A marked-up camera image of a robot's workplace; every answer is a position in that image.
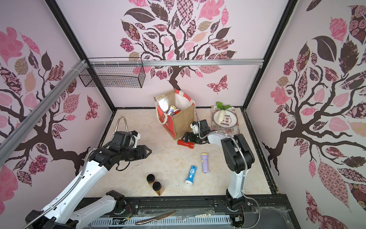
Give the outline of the blue flashlight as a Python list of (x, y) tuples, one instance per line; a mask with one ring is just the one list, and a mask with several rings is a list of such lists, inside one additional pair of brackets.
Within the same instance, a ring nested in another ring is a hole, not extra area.
[(196, 171), (197, 171), (197, 166), (192, 165), (190, 170), (189, 170), (189, 174), (187, 176), (187, 179), (185, 180), (185, 184), (187, 186), (192, 186), (193, 185), (193, 180), (194, 180)]

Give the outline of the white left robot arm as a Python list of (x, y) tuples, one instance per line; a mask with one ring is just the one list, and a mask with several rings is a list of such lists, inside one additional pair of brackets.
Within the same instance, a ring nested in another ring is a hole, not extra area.
[(82, 229), (106, 213), (121, 214), (127, 205), (124, 195), (109, 191), (103, 197), (81, 209), (76, 209), (91, 188), (121, 161), (146, 159), (152, 150), (138, 145), (136, 131), (117, 131), (107, 144), (87, 154), (77, 177), (42, 210), (31, 211), (25, 221), (26, 229)]

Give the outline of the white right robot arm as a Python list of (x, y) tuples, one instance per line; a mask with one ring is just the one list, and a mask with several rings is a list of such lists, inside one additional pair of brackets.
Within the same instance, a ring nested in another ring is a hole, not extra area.
[(245, 195), (246, 176), (255, 162), (254, 154), (242, 134), (230, 135), (211, 130), (206, 120), (191, 123), (193, 132), (186, 132), (177, 141), (178, 145), (193, 149), (194, 146), (215, 144), (222, 148), (226, 165), (231, 170), (229, 187), (226, 190), (226, 205), (235, 211), (249, 202)]

